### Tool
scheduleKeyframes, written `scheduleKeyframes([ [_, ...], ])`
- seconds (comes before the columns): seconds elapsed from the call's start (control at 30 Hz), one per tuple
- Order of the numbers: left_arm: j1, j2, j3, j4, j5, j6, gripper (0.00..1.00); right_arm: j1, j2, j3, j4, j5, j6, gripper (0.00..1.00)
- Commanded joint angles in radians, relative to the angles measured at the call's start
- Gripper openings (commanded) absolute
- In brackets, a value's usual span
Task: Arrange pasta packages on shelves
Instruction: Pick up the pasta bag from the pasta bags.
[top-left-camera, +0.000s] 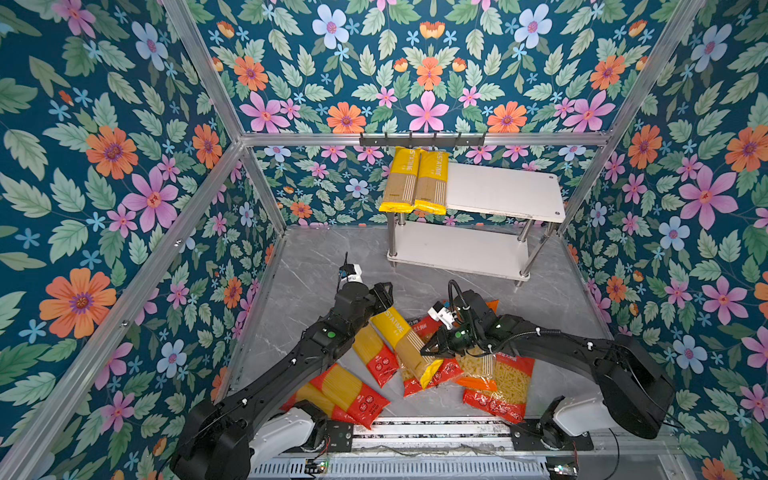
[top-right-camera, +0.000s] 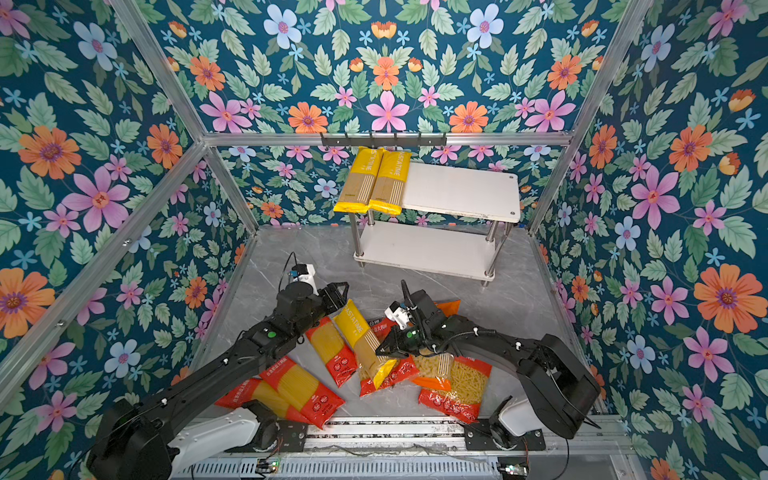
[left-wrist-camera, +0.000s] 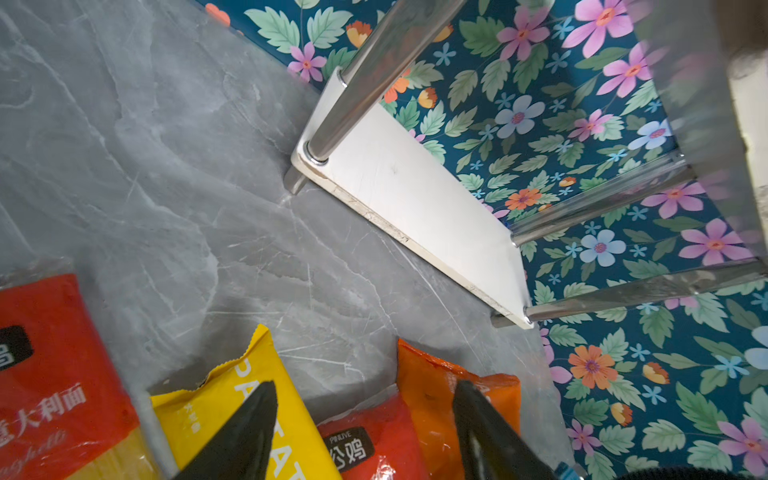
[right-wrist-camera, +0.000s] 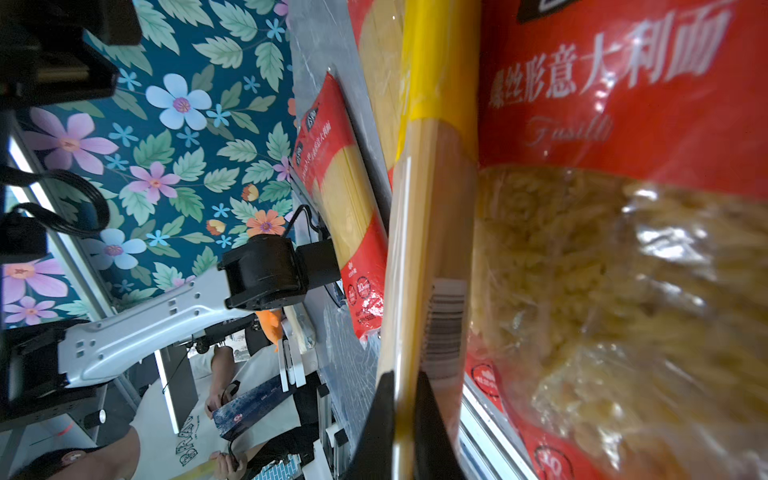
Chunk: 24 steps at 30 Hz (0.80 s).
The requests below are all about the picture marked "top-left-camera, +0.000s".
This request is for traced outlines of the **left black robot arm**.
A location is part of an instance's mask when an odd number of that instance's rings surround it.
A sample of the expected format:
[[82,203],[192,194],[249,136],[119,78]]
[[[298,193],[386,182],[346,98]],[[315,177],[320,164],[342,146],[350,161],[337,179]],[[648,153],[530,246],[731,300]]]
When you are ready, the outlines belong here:
[[333,307],[283,359],[220,402],[206,400],[190,410],[170,470],[180,479],[246,479],[264,462],[306,443],[325,421],[323,412],[301,406],[278,416],[278,409],[329,370],[369,320],[392,305],[390,282],[339,287]]

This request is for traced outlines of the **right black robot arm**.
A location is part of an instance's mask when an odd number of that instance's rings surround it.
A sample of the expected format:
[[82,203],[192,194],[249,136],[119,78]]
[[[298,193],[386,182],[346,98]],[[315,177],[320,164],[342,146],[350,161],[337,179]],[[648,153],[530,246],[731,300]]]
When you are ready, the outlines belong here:
[[675,398],[670,377],[632,337],[588,338],[518,315],[498,315],[472,290],[459,293],[448,308],[434,306],[430,314],[439,327],[422,347],[424,356],[533,359],[580,374],[599,387],[591,398],[561,396],[550,403],[535,434],[551,449],[584,433],[616,427],[653,440]]

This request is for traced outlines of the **yellow spaghetti package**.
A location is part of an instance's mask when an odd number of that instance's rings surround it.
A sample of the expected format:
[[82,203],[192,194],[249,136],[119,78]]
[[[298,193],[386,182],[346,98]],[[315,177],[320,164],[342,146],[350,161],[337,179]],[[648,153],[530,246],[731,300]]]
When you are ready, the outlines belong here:
[[434,215],[447,212],[447,183],[450,154],[422,151],[416,181],[414,208]]
[[383,213],[410,214],[415,209],[416,185],[422,151],[397,147],[379,205]]
[[373,316],[371,323],[394,349],[405,369],[418,380],[421,388],[425,389],[442,367],[444,360],[421,354],[425,346],[424,341],[394,307]]

